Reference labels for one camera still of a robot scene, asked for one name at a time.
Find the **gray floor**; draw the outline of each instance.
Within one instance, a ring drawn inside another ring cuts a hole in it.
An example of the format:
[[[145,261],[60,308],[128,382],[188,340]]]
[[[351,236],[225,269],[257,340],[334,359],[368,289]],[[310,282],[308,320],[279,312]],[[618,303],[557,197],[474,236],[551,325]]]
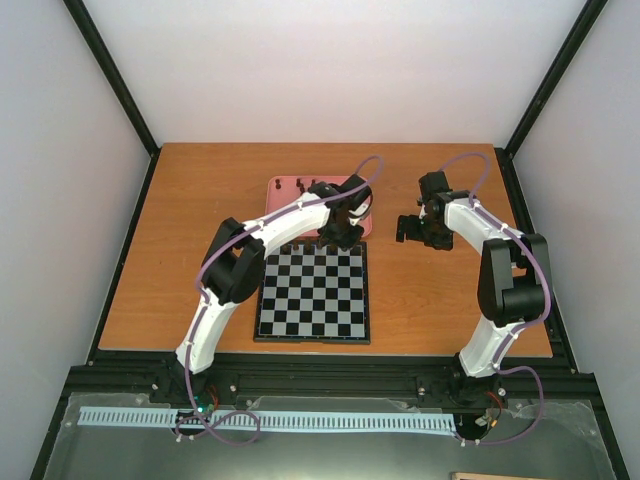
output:
[[[88,400],[70,407],[64,421],[69,428],[63,422],[46,478],[444,480],[452,472],[615,478],[593,429],[595,419],[589,418],[590,410],[582,403],[580,408],[572,402],[548,404],[551,418],[510,445],[464,448],[453,438],[415,434],[268,433],[241,448],[208,437],[176,443],[168,430],[73,426],[73,408],[80,404],[103,403]],[[520,432],[529,422],[526,412],[516,418],[505,412],[487,440]],[[247,435],[225,433],[238,439]]]

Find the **table top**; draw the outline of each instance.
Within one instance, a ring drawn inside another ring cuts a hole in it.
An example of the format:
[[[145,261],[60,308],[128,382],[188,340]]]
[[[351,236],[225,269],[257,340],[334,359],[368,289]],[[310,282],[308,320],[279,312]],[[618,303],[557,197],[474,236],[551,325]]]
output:
[[[165,144],[124,265],[99,348],[173,350],[198,304],[193,281],[220,223],[264,214],[276,175],[348,175],[372,154],[386,160],[372,186],[368,249],[371,344],[254,342],[257,294],[229,320],[219,352],[452,355],[480,317],[480,256],[457,234],[452,251],[395,241],[398,215],[417,214],[418,179],[464,152],[493,160],[478,192],[483,205],[514,225],[491,145],[482,144]],[[375,168],[373,163],[368,175]],[[454,190],[471,189],[483,169],[469,158],[447,169]],[[551,356],[542,325],[510,353]]]

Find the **wall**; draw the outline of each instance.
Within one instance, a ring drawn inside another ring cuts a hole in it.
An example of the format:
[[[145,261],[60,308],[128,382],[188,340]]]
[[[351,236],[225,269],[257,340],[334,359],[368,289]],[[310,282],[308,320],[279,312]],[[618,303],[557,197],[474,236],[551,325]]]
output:
[[[62,2],[0,15],[0,478],[86,361],[147,159]]]
[[[505,145],[584,0],[87,0],[161,142]]]
[[[640,3],[609,2],[516,167],[581,370],[595,372],[640,478]]]

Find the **chessboard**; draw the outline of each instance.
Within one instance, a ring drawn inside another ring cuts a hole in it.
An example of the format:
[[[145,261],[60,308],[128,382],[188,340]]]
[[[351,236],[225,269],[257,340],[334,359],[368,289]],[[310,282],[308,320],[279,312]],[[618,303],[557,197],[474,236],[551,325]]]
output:
[[[293,242],[269,255],[254,339],[370,343],[366,244]]]

